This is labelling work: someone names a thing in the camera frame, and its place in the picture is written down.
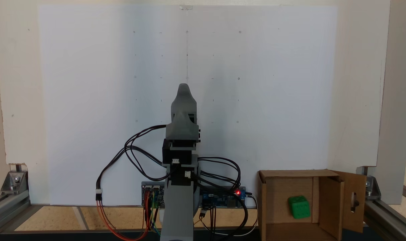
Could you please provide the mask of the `grey pivoting gripper jaw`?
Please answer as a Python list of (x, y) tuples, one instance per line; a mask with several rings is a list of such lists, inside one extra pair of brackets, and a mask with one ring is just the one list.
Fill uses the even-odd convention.
[(175, 114), (170, 124), (166, 125), (167, 140), (199, 140), (199, 126), (191, 121), (188, 114)]

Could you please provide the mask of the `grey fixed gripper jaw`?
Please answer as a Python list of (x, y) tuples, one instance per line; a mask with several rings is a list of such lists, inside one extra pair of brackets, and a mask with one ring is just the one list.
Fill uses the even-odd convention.
[(197, 124), (197, 102), (193, 98), (188, 84), (178, 86), (177, 95), (171, 105), (171, 120), (177, 113), (184, 112), (191, 122)]

